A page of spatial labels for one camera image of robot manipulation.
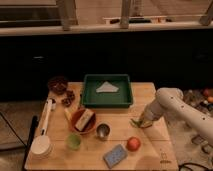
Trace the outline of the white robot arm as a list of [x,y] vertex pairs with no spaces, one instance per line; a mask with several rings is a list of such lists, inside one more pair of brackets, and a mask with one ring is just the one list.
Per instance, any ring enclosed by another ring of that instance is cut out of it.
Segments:
[[179,88],[159,88],[156,91],[154,100],[145,107],[139,119],[141,127],[159,120],[166,111],[181,117],[213,146],[213,118],[186,104]]

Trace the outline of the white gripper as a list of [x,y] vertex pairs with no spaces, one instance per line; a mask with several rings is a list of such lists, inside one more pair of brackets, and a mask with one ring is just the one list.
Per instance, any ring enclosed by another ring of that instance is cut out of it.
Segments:
[[144,117],[139,118],[139,126],[148,128],[153,125],[152,121],[159,120],[164,113],[164,108],[156,101],[153,100],[144,109]]

